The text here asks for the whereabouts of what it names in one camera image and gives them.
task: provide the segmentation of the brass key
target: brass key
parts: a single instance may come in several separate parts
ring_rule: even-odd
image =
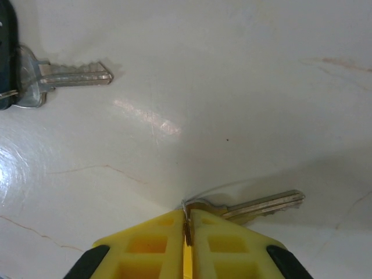
[[[305,195],[302,192],[291,190],[235,206],[216,206],[205,199],[196,199],[186,202],[186,207],[188,210],[201,209],[236,224],[243,225],[259,216],[274,214],[277,211],[283,211],[288,208],[297,208],[301,205],[304,198]]]

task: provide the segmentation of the white surface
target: white surface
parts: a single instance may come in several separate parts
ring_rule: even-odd
[[[96,239],[225,185],[212,198],[302,190],[251,227],[314,278],[371,278],[370,1],[12,2],[39,58],[115,80],[1,112],[1,272],[62,278]]]

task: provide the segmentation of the yellow plastic object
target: yellow plastic object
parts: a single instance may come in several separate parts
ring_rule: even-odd
[[[285,279],[269,245],[282,243],[202,210],[192,210],[193,279]]]
[[[184,213],[175,210],[94,243],[110,250],[91,279],[181,279]]]
[[[191,210],[193,246],[175,210],[97,241],[107,245],[91,279],[284,279],[266,251],[280,242],[203,210]]]

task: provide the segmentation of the marble surface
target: marble surface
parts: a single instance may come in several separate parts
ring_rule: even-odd
[[[250,228],[314,278],[371,278],[370,1],[12,2],[37,57],[115,80],[0,112],[1,273],[63,278],[183,198],[299,189]]]

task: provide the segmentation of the car key fob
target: car key fob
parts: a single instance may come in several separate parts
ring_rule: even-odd
[[[17,90],[18,46],[16,12],[9,0],[0,0],[0,94]],[[0,110],[16,100],[14,95],[0,98]]]

